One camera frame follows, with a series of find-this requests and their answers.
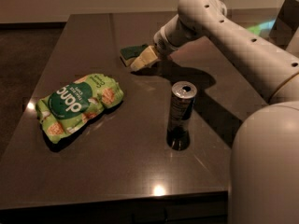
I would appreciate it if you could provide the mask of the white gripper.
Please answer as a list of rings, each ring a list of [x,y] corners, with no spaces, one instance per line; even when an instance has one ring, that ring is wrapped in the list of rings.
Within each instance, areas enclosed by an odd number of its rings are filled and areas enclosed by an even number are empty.
[[[159,61],[158,53],[161,57],[167,57],[178,50],[186,43],[185,32],[184,25],[176,15],[154,35],[154,46],[145,48],[132,62],[131,69],[136,72],[145,67],[151,67]]]

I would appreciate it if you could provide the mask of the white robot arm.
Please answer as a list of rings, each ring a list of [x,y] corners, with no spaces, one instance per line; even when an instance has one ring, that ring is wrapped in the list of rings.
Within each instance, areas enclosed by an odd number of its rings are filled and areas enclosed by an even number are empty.
[[[228,223],[299,224],[298,59],[226,14],[220,0],[179,0],[177,15],[131,67],[151,66],[207,36],[267,103],[244,121],[233,143]]]

